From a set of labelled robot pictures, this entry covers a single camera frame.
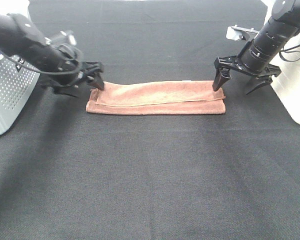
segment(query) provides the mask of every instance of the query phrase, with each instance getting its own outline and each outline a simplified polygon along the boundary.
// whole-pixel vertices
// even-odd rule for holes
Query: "black cable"
[[[299,57],[297,60],[288,60],[288,59],[286,59],[286,58],[282,55],[282,53],[285,53],[285,54],[299,53],[299,54],[300,54],[300,51],[299,51],[299,50],[291,51],[291,50],[296,49],[296,48],[299,48],[299,47],[300,47],[300,44],[298,44],[297,46],[288,48],[288,49],[284,49],[284,48],[283,48],[283,49],[279,52],[280,58],[281,58],[283,61],[285,61],[285,62],[290,62],[290,63],[299,61],[299,60],[300,60],[300,57]]]
[[[35,73],[38,73],[38,74],[46,74],[46,75],[54,75],[54,76],[62,76],[62,75],[70,75],[70,74],[76,74],[76,73],[79,73],[81,68],[82,68],[82,60],[83,60],[83,53],[76,47],[73,47],[76,51],[76,55],[77,55],[77,61],[78,61],[78,66],[74,69],[74,70],[71,70],[71,71],[62,71],[62,72],[55,72],[55,71],[40,71],[40,70],[35,70],[35,69],[32,69],[28,66],[25,66],[24,64],[14,60],[13,58],[11,58],[10,56],[8,56],[7,54],[5,54],[3,51],[1,51],[0,49],[0,53],[5,57],[7,58],[9,61],[13,62],[14,64],[17,64],[27,70],[30,70],[32,72],[35,72]]]

